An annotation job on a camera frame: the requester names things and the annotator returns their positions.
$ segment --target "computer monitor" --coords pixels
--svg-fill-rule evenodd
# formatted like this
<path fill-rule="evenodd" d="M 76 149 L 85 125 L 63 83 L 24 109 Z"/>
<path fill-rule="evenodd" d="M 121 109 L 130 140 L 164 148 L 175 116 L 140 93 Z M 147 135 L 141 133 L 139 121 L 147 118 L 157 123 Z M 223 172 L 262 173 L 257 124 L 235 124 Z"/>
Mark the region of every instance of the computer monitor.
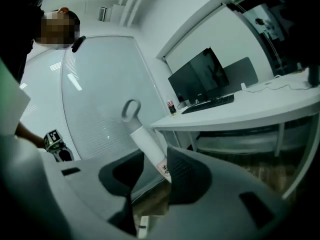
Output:
<path fill-rule="evenodd" d="M 208 99 L 208 92 L 229 84 L 226 73 L 211 48 L 207 48 L 169 77 L 180 102 Z"/>

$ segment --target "person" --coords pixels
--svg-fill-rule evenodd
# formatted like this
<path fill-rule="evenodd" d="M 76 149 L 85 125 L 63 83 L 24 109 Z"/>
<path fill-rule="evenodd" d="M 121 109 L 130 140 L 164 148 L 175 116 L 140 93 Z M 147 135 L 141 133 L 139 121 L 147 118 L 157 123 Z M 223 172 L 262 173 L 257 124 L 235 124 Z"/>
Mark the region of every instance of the person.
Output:
<path fill-rule="evenodd" d="M 0 57 L 20 84 L 24 74 L 27 54 L 33 43 L 54 49 L 72 45 L 80 36 L 80 20 L 67 7 L 45 13 L 43 0 L 1 0 L 2 45 Z M 15 134 L 44 149 L 44 139 L 29 131 L 21 122 Z"/>

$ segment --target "black keyboard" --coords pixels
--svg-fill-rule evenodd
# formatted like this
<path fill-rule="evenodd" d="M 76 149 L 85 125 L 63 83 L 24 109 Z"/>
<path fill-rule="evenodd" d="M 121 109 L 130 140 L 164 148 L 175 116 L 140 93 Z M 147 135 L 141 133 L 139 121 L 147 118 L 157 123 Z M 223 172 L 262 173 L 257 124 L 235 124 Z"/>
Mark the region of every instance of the black keyboard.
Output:
<path fill-rule="evenodd" d="M 215 99 L 213 99 L 209 102 L 206 102 L 206 103 L 202 103 L 199 105 L 193 105 L 193 106 L 187 108 L 185 111 L 183 111 L 182 114 L 187 114 L 187 113 L 191 113 L 191 112 L 195 112 L 195 111 L 199 111 L 199 110 L 205 110 L 205 109 L 221 106 L 224 104 L 232 103 L 232 102 L 234 102 L 234 100 L 235 100 L 235 96 L 233 94 L 226 96 L 226 97 L 215 98 Z"/>

